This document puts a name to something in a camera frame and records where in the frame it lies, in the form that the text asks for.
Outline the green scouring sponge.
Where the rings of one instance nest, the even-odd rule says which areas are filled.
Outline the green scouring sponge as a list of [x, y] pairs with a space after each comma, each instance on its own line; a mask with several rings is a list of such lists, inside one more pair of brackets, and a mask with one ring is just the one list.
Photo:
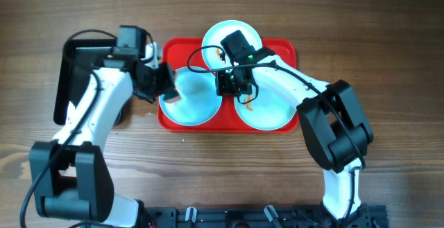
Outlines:
[[171, 85], [167, 87], [167, 89], [164, 92], [164, 102], [165, 103], [174, 103], [177, 102], [179, 100], [181, 100], [181, 95], [178, 92], [177, 88], [176, 88], [176, 79], [177, 79], [178, 74], [173, 70], [171, 72]]

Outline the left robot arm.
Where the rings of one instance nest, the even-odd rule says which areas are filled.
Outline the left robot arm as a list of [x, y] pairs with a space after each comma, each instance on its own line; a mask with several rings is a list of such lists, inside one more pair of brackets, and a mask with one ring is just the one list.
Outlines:
[[117, 116], [132, 96], [151, 102], [174, 90], [174, 72], [159, 61], [157, 44], [113, 47], [87, 64], [89, 82], [65, 125], [29, 152], [39, 216], [75, 220], [78, 226], [152, 227], [144, 203], [117, 194], [103, 149]]

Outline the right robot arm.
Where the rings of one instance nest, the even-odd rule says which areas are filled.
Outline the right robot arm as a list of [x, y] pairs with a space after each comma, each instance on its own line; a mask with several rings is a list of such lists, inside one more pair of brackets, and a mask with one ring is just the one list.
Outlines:
[[373, 142], [373, 131], [350, 84], [313, 79], [290, 67], [269, 48], [222, 48], [216, 88], [240, 96], [244, 88], [267, 89], [297, 111], [309, 154], [324, 170], [323, 207], [341, 225], [361, 206], [359, 172]]

